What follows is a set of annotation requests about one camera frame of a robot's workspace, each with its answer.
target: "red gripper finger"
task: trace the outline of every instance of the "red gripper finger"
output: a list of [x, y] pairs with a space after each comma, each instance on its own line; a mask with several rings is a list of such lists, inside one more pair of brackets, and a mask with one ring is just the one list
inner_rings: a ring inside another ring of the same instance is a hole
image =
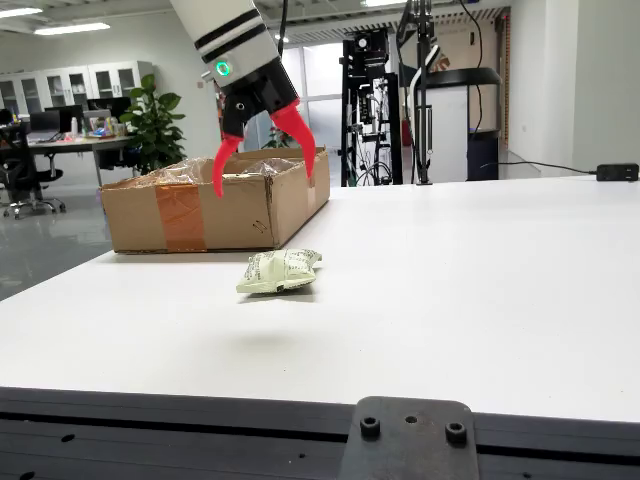
[[222, 197], [224, 192], [222, 191], [222, 174], [224, 173], [224, 165], [227, 163], [229, 157], [238, 149], [238, 145], [242, 141], [241, 137], [234, 137], [233, 135], [223, 135], [224, 140], [216, 159], [213, 161], [213, 189], [218, 197]]
[[296, 108], [299, 104], [300, 99], [296, 99], [292, 104], [271, 115], [271, 120], [273, 120], [276, 127], [291, 135], [300, 144], [304, 153], [304, 163], [307, 167], [307, 178], [311, 178], [316, 157], [316, 141]]

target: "screw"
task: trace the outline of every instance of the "screw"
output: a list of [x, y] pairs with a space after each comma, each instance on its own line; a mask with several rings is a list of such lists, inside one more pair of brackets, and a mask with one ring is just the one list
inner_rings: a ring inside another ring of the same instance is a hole
[[448, 423], [445, 427], [447, 442], [452, 445], [464, 446], [467, 444], [467, 429], [461, 423]]
[[378, 438], [380, 436], [380, 421], [374, 417], [364, 417], [360, 420], [360, 433], [365, 438]]

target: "brown tape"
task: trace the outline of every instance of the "brown tape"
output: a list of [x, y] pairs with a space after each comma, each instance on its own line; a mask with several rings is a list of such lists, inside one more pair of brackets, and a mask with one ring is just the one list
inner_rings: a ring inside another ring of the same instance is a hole
[[156, 201], [169, 252], [206, 252], [197, 185], [156, 186]]

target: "black stripe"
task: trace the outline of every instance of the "black stripe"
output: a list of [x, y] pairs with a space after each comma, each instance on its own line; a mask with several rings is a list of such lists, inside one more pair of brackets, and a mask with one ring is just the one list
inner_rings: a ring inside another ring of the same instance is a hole
[[248, 12], [243, 13], [242, 15], [234, 18], [230, 22], [225, 23], [223, 26], [216, 28], [215, 30], [201, 37], [198, 41], [196, 41], [196, 49], [200, 50], [202, 47], [213, 42], [215, 39], [221, 37], [225, 33], [229, 33], [234, 28], [237, 28], [243, 23], [246, 23], [249, 20], [253, 20], [254, 18], [259, 16], [260, 16], [260, 12], [258, 12], [257, 8], [254, 8], [253, 10], [249, 10]]
[[262, 25], [258, 25], [257, 27], [254, 27], [251, 30], [243, 33], [239, 37], [236, 37], [233, 40], [229, 40], [227, 43], [219, 48], [216, 48], [212, 52], [207, 53], [204, 57], [202, 57], [202, 60], [204, 60], [204, 63], [211, 63], [213, 60], [221, 55], [224, 55], [229, 50], [237, 47], [238, 45], [242, 45], [244, 42], [251, 40], [253, 37], [257, 37], [262, 32], [266, 31], [267, 26], [264, 23]]

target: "cardboard box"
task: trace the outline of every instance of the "cardboard box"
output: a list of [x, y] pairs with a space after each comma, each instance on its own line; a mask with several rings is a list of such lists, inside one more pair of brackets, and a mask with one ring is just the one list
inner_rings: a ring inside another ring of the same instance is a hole
[[[297, 165], [275, 175], [241, 174], [269, 158]], [[317, 151], [311, 180], [299, 149], [236, 154], [225, 167], [222, 198], [211, 184], [213, 159], [179, 165], [102, 187], [116, 252], [277, 249], [329, 199], [324, 148]]]

